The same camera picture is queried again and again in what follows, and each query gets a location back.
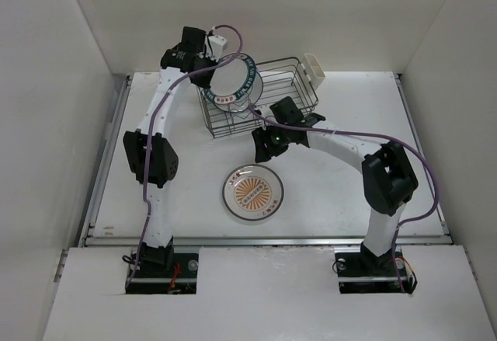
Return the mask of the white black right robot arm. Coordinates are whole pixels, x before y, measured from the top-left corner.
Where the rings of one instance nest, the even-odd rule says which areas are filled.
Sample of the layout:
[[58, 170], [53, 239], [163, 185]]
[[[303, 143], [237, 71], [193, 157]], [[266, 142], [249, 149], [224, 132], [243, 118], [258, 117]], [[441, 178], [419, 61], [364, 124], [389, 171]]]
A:
[[359, 139], [356, 134], [340, 134], [324, 116], [303, 114], [291, 98], [264, 108], [251, 104], [248, 109], [264, 123], [252, 132], [257, 163], [282, 155], [291, 144], [300, 144], [331, 155], [360, 173], [370, 206], [360, 265], [370, 274], [384, 269], [401, 214], [419, 185], [402, 145], [393, 140], [379, 144]]

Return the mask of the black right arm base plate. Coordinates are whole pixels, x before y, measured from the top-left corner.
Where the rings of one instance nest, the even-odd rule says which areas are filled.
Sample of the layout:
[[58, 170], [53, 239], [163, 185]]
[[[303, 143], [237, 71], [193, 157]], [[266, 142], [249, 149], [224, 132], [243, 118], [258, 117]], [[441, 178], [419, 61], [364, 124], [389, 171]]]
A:
[[335, 252], [332, 268], [338, 277], [340, 294], [413, 294], [417, 276], [401, 251], [395, 259], [389, 252], [367, 257], [362, 252]]

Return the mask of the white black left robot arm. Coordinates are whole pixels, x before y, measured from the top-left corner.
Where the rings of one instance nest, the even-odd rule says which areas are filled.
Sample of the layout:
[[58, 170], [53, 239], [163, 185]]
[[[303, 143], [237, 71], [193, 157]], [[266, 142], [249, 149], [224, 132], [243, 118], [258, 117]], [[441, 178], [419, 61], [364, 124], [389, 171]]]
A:
[[222, 57], [227, 45], [213, 30], [184, 27], [181, 41], [160, 60], [158, 84], [144, 118], [137, 129], [123, 136], [127, 162], [142, 186], [147, 208], [137, 250], [123, 257], [132, 274], [150, 271], [162, 277], [178, 265], [165, 198], [176, 177], [179, 156], [168, 136], [179, 98], [191, 85], [210, 87], [215, 70], [227, 64]]

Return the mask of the green rimmed white plate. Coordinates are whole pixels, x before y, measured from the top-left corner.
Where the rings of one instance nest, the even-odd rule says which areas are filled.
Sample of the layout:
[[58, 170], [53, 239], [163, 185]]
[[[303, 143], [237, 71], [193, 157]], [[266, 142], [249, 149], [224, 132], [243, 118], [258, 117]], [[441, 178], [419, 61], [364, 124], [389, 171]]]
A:
[[252, 90], [257, 74], [254, 59], [247, 54], [229, 54], [221, 59], [234, 56], [230, 64], [218, 68], [211, 79], [210, 87], [203, 89], [206, 100], [217, 105], [228, 105], [242, 101]]

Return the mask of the orange sunburst plate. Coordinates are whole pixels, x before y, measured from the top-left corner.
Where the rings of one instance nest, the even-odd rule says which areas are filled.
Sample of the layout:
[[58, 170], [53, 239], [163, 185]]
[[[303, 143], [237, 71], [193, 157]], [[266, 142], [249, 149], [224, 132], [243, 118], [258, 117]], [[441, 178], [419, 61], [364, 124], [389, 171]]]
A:
[[280, 209], [285, 192], [281, 178], [272, 169], [248, 164], [228, 175], [221, 195], [234, 217], [256, 223], [270, 219]]

